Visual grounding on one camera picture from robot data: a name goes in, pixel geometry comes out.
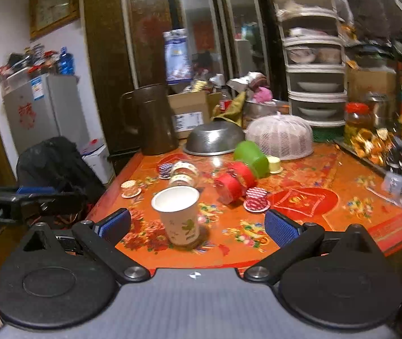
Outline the steel colander bowl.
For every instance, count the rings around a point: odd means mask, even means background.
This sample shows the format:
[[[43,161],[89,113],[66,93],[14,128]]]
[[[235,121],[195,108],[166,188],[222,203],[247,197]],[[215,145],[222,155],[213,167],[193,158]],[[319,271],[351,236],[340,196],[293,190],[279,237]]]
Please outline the steel colander bowl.
[[[216,156],[232,153],[245,133],[239,125],[225,120],[198,125],[191,131],[182,150],[195,156]]]

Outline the white paper cup leaf print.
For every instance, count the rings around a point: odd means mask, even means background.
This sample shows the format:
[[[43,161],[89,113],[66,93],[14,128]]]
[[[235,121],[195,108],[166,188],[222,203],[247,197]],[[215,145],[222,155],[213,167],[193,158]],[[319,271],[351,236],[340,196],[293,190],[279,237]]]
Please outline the white paper cup leaf print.
[[[152,198],[151,206],[173,245],[189,246],[199,238],[198,201],[199,191],[189,186],[166,188]]]

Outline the dark brown pitcher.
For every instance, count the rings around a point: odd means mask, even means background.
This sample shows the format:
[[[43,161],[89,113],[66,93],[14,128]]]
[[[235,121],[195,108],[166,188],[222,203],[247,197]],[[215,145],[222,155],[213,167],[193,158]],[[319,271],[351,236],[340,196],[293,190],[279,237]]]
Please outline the dark brown pitcher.
[[[152,84],[120,97],[126,133],[138,137],[144,155],[161,155],[178,148],[166,84]]]

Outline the tray of snacks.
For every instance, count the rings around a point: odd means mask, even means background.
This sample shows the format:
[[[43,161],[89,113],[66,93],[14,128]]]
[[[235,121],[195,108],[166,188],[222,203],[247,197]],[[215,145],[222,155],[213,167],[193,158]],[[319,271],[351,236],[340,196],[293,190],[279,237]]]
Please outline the tray of snacks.
[[[383,178],[383,192],[368,188],[376,196],[402,207],[402,139],[387,129],[360,129],[349,138],[335,141],[343,151]]]

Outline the white box on floor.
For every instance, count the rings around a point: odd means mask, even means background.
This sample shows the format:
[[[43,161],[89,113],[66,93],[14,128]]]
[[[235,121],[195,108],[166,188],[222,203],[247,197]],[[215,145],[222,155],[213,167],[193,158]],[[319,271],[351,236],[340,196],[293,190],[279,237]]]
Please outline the white box on floor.
[[[110,154],[103,138],[90,140],[81,150],[81,155],[104,185],[114,179],[114,167],[109,160]]]

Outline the white tiered food rack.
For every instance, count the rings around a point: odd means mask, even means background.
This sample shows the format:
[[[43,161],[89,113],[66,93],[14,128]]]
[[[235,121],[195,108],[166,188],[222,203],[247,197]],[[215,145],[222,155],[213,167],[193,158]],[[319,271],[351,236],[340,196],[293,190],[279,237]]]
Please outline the white tiered food rack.
[[[334,0],[273,0],[290,114],[317,128],[345,124],[346,65]]]

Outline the cardboard box with label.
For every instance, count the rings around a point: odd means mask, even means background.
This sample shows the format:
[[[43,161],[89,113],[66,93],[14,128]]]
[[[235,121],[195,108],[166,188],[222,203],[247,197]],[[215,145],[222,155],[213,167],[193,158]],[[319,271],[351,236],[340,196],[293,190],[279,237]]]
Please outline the cardboard box with label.
[[[220,93],[208,94],[204,90],[169,95],[168,101],[177,137],[187,138],[195,127],[209,123],[220,98]]]

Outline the white mesh food cover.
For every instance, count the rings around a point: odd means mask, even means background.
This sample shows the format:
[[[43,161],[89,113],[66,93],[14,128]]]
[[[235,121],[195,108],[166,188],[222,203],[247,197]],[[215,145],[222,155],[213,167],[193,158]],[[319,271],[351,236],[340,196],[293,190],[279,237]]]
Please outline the white mesh food cover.
[[[276,114],[252,121],[245,138],[264,154],[282,161],[305,158],[314,152],[313,130],[298,116]]]

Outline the framed wall picture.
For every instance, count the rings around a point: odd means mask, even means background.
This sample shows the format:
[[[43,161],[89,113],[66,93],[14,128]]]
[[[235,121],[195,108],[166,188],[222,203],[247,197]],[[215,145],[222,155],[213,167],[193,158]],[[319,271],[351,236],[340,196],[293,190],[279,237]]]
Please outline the framed wall picture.
[[[79,18],[79,0],[29,0],[30,39],[35,41]]]

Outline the clear glass jar white bands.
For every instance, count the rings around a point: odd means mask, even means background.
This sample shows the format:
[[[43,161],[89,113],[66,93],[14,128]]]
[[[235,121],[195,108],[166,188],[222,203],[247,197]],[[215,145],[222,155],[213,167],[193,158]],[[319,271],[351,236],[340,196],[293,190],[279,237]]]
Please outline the clear glass jar white bands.
[[[178,161],[170,171],[169,186],[189,186],[195,187],[199,182],[199,170],[194,164]]]

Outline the red dotted cupcake liner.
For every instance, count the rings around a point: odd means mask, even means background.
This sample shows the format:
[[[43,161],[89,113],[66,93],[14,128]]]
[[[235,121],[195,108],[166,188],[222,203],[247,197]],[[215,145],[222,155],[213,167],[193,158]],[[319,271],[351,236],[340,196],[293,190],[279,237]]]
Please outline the red dotted cupcake liner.
[[[244,208],[252,213],[261,213],[270,207],[269,193],[263,188],[249,188],[245,193]]]

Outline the grey refrigerator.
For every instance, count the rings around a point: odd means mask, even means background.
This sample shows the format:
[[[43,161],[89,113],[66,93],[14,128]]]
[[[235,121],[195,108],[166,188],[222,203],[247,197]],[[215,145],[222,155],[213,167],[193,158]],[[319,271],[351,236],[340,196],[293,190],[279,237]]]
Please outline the grey refrigerator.
[[[74,76],[46,73],[10,90],[3,97],[16,151],[63,136],[78,149],[90,136]]]

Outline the small yellow cup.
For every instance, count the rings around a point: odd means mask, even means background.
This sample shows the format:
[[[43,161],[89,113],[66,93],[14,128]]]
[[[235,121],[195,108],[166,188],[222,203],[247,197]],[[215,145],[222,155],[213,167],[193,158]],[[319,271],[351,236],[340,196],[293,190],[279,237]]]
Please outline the small yellow cup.
[[[270,174],[277,175],[282,172],[283,167],[281,165],[281,160],[278,157],[268,156],[267,159]]]

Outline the purple dotted cupcake liner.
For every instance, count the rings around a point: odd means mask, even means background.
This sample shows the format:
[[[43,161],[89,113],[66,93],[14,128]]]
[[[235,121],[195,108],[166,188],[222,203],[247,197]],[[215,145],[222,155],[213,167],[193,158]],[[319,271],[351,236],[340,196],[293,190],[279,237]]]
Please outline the purple dotted cupcake liner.
[[[168,180],[171,178],[171,171],[173,169],[173,163],[162,163],[158,166],[159,178],[162,180]]]

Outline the black bag on chair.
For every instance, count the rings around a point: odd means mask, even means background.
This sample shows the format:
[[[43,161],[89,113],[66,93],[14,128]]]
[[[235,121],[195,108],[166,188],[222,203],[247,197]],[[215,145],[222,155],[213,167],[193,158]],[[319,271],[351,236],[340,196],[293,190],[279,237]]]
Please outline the black bag on chair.
[[[59,192],[75,192],[95,205],[106,188],[83,160],[75,143],[63,136],[47,139],[26,149],[16,164],[19,185],[52,187]]]

